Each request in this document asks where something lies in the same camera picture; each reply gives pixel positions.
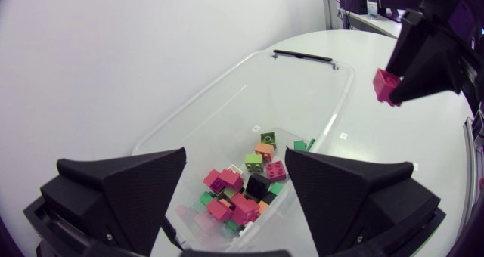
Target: clear plastic container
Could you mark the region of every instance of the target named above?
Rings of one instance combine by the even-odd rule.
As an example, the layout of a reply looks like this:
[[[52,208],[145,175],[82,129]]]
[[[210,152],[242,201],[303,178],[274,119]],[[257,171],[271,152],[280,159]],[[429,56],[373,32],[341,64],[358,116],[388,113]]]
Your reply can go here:
[[[185,147],[187,165],[166,216],[184,249],[249,251],[261,229],[284,222],[296,202],[290,180],[261,216],[240,233],[210,218],[198,200],[209,188],[203,178],[211,169],[234,164],[244,171],[246,154],[263,132],[275,132],[275,160],[284,161],[286,146],[297,140],[316,142],[318,150],[349,93],[354,72],[342,63],[299,59],[258,51],[217,78],[140,140],[132,154]],[[202,216],[207,225],[195,219]]]

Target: pink lego brick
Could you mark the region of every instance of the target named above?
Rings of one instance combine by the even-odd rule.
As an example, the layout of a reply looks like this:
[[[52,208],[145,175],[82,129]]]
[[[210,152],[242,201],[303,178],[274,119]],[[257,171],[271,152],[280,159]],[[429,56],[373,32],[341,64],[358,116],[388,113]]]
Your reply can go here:
[[[234,173],[231,170],[223,169],[219,175],[219,179],[224,182],[226,187],[230,187],[235,191],[239,191],[244,185],[244,180],[239,173]]]
[[[262,155],[262,159],[265,162],[270,162],[274,159],[274,146],[270,144],[257,143],[254,151],[256,154]]]
[[[178,205],[175,211],[185,224],[190,224],[191,222],[193,222],[195,216],[197,216],[197,212],[195,212],[195,210],[193,210],[192,208],[188,208],[184,205]]]
[[[235,207],[232,220],[239,226],[247,224],[247,222],[254,222],[259,216],[259,204],[253,200],[246,200],[245,203]]]
[[[214,193],[219,193],[224,188],[224,182],[219,178],[220,173],[213,169],[203,179],[203,183],[208,186]]]
[[[206,206],[206,209],[210,215],[213,215],[215,219],[223,222],[229,221],[234,213],[218,200],[210,200],[209,204]]]
[[[231,199],[230,201],[235,205],[235,206],[239,206],[239,205],[243,205],[245,202],[246,202],[246,198],[244,197],[243,194],[241,193],[236,193]]]
[[[272,182],[282,181],[287,178],[286,169],[284,169],[282,161],[269,163],[265,166],[265,172],[267,173],[267,178]]]
[[[379,102],[386,101],[390,106],[399,106],[402,103],[394,104],[390,100],[390,94],[400,84],[400,78],[385,70],[378,69],[375,77],[373,78],[373,87],[377,93],[377,99]]]
[[[220,228],[220,222],[215,220],[208,212],[201,212],[195,216],[195,222],[206,233],[212,233]]]

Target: desk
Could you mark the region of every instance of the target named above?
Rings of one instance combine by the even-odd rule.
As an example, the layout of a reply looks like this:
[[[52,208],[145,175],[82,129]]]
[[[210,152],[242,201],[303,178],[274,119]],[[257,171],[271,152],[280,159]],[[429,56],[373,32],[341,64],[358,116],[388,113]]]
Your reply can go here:
[[[371,33],[383,34],[389,37],[398,38],[402,24],[378,15],[378,20],[370,20],[368,15],[349,14],[349,23],[355,28]]]
[[[443,256],[454,244],[464,209],[467,186],[466,150],[462,125],[471,116],[463,95],[443,92],[390,107],[377,101],[372,79],[385,67],[396,40],[362,31],[332,30],[296,36],[271,47],[332,57],[351,65],[355,81],[351,95],[331,132],[330,144],[318,152],[377,163],[411,161],[419,168],[413,178],[442,199],[447,216],[417,256]],[[285,225],[272,230],[275,241],[293,256],[316,256],[300,206]],[[152,256],[178,250],[161,231]],[[252,250],[270,250],[261,245]]]

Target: lego brick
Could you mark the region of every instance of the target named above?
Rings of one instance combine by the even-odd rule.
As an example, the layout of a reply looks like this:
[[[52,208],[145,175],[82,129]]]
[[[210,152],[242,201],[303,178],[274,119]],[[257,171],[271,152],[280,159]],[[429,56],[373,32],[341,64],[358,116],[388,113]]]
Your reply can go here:
[[[312,147],[312,145],[316,142],[316,139],[311,139],[311,141],[309,142],[308,144],[308,148],[306,149],[306,151],[309,151]]]
[[[262,155],[262,159],[265,162],[270,162],[274,158],[274,147],[270,144],[257,143],[254,151],[256,154]]]
[[[245,191],[258,199],[262,199],[268,192],[271,181],[257,173],[252,174],[247,182]]]
[[[274,195],[278,195],[281,192],[283,187],[284,186],[282,184],[275,182],[275,183],[272,184],[269,192],[273,193]]]
[[[262,155],[249,154],[245,156],[245,166],[249,172],[262,172],[264,165],[262,164]]]
[[[271,204],[272,201],[274,200],[274,198],[276,197],[276,195],[272,192],[268,192],[264,198],[262,198],[262,201],[267,203],[267,204]]]
[[[267,178],[272,182],[283,181],[287,178],[286,169],[284,169],[282,161],[269,163],[265,166],[265,173],[267,174]]]
[[[211,200],[206,206],[210,215],[219,221],[229,221],[234,212],[218,200]]]
[[[239,191],[244,185],[244,180],[239,173],[233,173],[231,170],[223,169],[219,175],[219,179],[226,187]]]
[[[241,231],[244,228],[244,226],[237,225],[233,220],[227,221],[226,225],[233,231]]]
[[[260,135],[260,142],[263,144],[270,144],[271,146],[276,149],[275,146],[275,133],[274,132],[267,132],[267,133],[262,133]]]
[[[232,220],[238,225],[245,225],[247,222],[254,222],[259,216],[259,204],[253,200],[246,200],[244,203],[235,206]]]
[[[294,142],[294,149],[300,151],[306,151],[306,143],[303,140],[295,141]]]
[[[400,78],[382,69],[378,69],[375,77],[373,78],[373,87],[377,93],[377,99],[379,102],[388,102],[390,106],[399,106],[401,103],[394,104],[390,100],[390,94],[400,84]]]
[[[244,193],[244,197],[248,200],[254,200],[255,202],[259,202],[259,200],[260,200],[259,198],[255,197],[255,196],[253,196],[253,195],[251,195],[247,192]]]
[[[197,216],[197,212],[195,212],[195,210],[183,205],[178,205],[175,211],[186,225],[189,225],[195,219],[195,216]]]
[[[259,201],[259,214],[261,215],[269,207],[269,204]]]
[[[203,192],[203,194],[198,198],[205,206],[214,199],[209,193]]]
[[[244,174],[244,171],[240,170],[238,167],[236,167],[235,165],[230,165],[227,170],[230,170],[232,171],[233,173],[239,173],[240,176],[242,176]]]
[[[246,198],[244,197],[243,194],[240,194],[240,193],[236,193],[231,199],[230,201],[235,205],[235,206],[239,206],[239,205],[242,205],[245,203],[246,201]]]
[[[229,209],[235,209],[235,206],[232,205],[232,203],[228,202],[228,200],[219,200],[220,203],[222,203],[223,205],[227,206]]]
[[[208,186],[215,193],[220,192],[224,188],[224,182],[219,178],[220,173],[213,169],[210,173],[203,179],[203,183]]]
[[[222,190],[222,192],[220,192],[219,194],[219,199],[231,199],[235,194],[237,193],[236,190],[232,189],[232,188],[225,188],[224,190]]]
[[[220,223],[218,223],[213,216],[209,215],[208,212],[201,212],[195,216],[195,222],[206,233],[212,233],[220,228]]]
[[[200,201],[195,201],[192,204],[191,208],[194,209],[197,212],[206,212],[205,204],[201,203]]]

